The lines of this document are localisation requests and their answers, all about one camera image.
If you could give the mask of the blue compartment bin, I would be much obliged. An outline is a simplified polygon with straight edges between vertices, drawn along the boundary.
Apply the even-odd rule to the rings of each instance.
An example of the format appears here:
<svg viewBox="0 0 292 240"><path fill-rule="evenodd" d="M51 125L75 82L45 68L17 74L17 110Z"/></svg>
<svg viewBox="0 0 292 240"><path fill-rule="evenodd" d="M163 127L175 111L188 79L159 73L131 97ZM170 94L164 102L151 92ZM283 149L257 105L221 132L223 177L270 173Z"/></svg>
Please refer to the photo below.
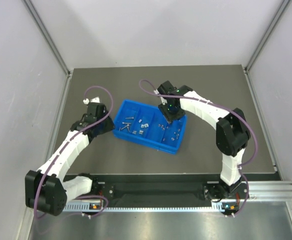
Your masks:
<svg viewBox="0 0 292 240"><path fill-rule="evenodd" d="M125 119L126 117L134 117L134 119ZM125 99L114 119L113 135L125 141L176 154L183 141L187 120L187 116L184 116L180 120L168 124L158 107ZM126 126L122 122L131 123L129 125L130 132L127 128L119 130ZM149 126L141 128L142 124L148 124ZM145 131L145 134L139 134L139 131Z"/></svg>

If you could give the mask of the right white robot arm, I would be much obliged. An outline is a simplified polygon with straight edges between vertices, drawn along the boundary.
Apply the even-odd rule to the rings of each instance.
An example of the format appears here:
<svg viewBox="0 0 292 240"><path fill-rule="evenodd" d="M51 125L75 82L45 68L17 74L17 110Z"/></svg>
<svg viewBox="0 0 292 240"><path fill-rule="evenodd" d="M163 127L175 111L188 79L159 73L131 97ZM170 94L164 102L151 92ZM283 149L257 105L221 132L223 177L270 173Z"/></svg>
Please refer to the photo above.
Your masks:
<svg viewBox="0 0 292 240"><path fill-rule="evenodd" d="M230 111L215 106L192 88L186 85L176 88L170 81L162 83L153 93L159 95L161 104L158 108L169 124L189 112L215 130L215 144L222 156L219 185L226 194L233 193L241 182L238 165L242 163L251 138L248 127L243 123L243 111L239 108Z"/></svg>

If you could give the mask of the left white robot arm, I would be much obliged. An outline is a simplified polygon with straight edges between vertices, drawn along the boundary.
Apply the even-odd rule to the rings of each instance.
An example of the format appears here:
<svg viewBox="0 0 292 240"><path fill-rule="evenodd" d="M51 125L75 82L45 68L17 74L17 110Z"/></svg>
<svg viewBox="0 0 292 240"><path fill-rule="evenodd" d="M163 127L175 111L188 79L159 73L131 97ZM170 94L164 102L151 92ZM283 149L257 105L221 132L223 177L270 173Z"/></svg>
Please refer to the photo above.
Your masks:
<svg viewBox="0 0 292 240"><path fill-rule="evenodd" d="M65 181L65 176L80 153L96 137L111 132L114 122L99 97L84 99L82 118L72 124L64 141L37 170L25 176L25 205L34 211L58 216L69 201L93 191L94 178L81 173Z"/></svg>

